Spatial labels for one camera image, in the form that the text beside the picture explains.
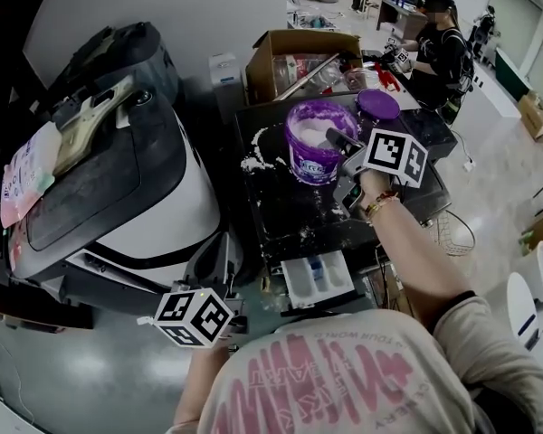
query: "person's hand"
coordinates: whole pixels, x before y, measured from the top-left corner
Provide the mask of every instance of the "person's hand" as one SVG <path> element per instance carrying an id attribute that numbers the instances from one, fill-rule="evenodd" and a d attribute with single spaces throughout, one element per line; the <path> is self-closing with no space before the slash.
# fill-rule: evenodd
<path id="1" fill-rule="evenodd" d="M 406 60 L 406 62 L 403 62 L 402 64 L 395 62 L 396 69 L 400 72 L 407 74 L 408 72 L 411 72 L 414 69 L 414 60 L 411 60 L 410 58 Z"/>
<path id="2" fill-rule="evenodd" d="M 374 169 L 366 170 L 360 175 L 360 186 L 364 192 L 360 205 L 366 209 L 380 194 L 390 191 L 390 176 Z"/>
<path id="3" fill-rule="evenodd" d="M 400 50 L 400 47 L 396 43 L 387 42 L 384 46 L 384 53 L 392 52 L 394 55 Z"/>

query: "gray floor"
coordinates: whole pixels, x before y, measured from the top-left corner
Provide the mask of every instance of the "gray floor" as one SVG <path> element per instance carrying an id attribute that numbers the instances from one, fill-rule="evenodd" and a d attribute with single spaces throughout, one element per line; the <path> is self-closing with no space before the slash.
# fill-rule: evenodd
<path id="1" fill-rule="evenodd" d="M 36 423 L 54 434 L 162 433 L 171 426 L 190 353 L 134 317 L 101 312 L 93 331 L 47 335 L 0 324 Z M 12 360 L 0 347 L 6 402 L 18 400 Z"/>
<path id="2" fill-rule="evenodd" d="M 386 42 L 388 34 L 376 32 L 374 17 L 365 20 L 348 10 L 351 0 L 304 4 L 311 12 L 333 12 L 337 25 L 361 36 L 362 48 L 381 49 Z M 469 153 L 477 162 L 471 173 L 462 169 L 460 147 L 437 169 L 451 192 L 452 209 L 477 236 L 475 250 L 457 263 L 482 294 L 506 279 L 520 255 L 517 237 L 543 203 L 543 194 L 531 200 L 543 185 L 543 144 L 534 143 L 519 122 L 493 147 L 469 146 Z M 165 432 L 190 358 L 157 330 L 110 312 L 98 314 L 91 332 L 44 335 L 0 324 L 0 339 L 22 375 L 26 405 L 53 434 Z M 24 414 L 12 362 L 1 348 L 0 383 L 6 401 Z"/>

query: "desk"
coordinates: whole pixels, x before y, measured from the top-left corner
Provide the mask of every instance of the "desk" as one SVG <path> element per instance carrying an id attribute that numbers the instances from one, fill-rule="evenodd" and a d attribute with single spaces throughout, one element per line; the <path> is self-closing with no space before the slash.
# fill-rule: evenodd
<path id="1" fill-rule="evenodd" d="M 393 35 L 400 41 L 415 40 L 427 23 L 426 16 L 418 11 L 412 11 L 397 5 L 392 0 L 383 0 L 380 5 L 380 14 L 376 30 L 380 30 L 381 23 L 392 23 Z"/>
<path id="2" fill-rule="evenodd" d="M 324 95 L 323 99 L 337 102 L 350 109 L 359 124 L 359 139 L 367 143 L 374 128 L 373 121 L 359 114 L 356 93 Z M 374 250 L 377 244 L 374 230 L 364 222 L 347 219 L 337 207 L 332 193 L 335 182 L 310 186 L 296 180 L 291 173 L 290 154 L 284 135 L 284 120 L 290 109 L 302 99 L 287 99 L 239 111 L 235 116 L 235 134 L 240 158 L 254 156 L 252 143 L 259 135 L 257 146 L 262 158 L 273 163 L 271 168 L 243 171 L 252 217 L 263 257 L 268 267 L 281 260 L 297 259 L 334 250 Z M 397 131 L 410 131 L 414 115 L 424 118 L 428 111 L 402 111 L 393 121 L 381 121 L 379 126 Z M 277 161 L 283 160 L 286 165 Z M 406 188 L 405 206 L 417 220 L 433 218 L 450 204 L 450 197 L 441 177 L 428 163 L 421 188 Z"/>

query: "person's shoulder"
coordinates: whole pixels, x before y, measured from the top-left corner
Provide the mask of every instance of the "person's shoulder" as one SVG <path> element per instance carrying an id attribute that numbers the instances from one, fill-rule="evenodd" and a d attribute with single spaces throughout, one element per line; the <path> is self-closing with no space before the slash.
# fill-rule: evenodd
<path id="1" fill-rule="evenodd" d="M 461 46 L 463 49 L 466 48 L 467 43 L 462 35 L 462 32 L 456 27 L 445 29 L 441 34 L 441 42 L 442 44 L 448 43 L 454 46 Z"/>

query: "purple lid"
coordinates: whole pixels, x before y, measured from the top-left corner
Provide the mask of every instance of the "purple lid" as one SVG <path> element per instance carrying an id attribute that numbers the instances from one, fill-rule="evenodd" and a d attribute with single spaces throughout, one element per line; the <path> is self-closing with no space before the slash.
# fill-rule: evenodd
<path id="1" fill-rule="evenodd" d="M 382 90 L 362 90 L 356 97 L 356 103 L 360 109 L 376 119 L 392 120 L 400 114 L 396 100 Z"/>

